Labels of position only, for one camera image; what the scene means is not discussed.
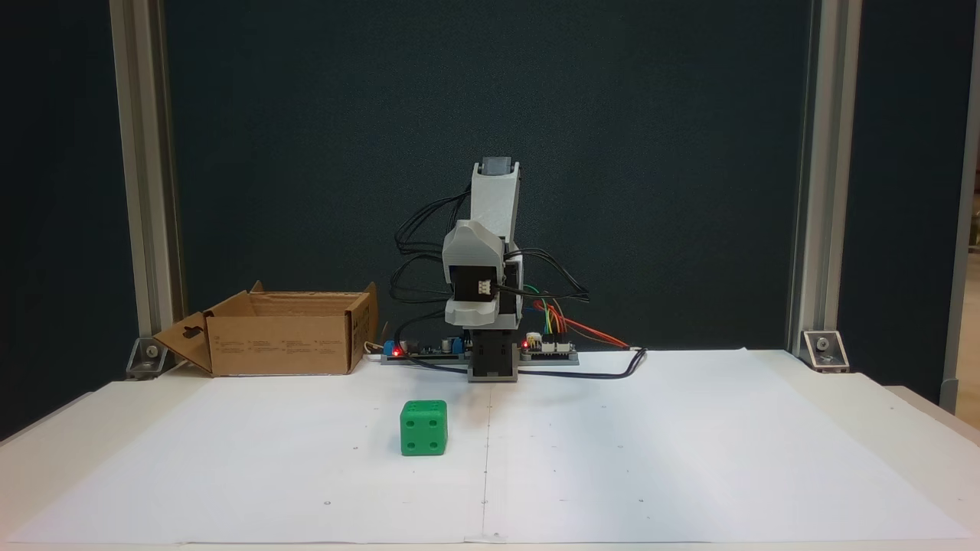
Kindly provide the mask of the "grey ridged fixed gripper jaw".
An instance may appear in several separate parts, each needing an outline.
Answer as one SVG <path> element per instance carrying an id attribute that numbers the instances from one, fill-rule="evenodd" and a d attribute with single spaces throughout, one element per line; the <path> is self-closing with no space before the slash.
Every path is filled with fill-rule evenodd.
<path id="1" fill-rule="evenodd" d="M 505 242 L 475 220 L 458 220 L 443 241 L 444 266 L 503 266 Z"/>

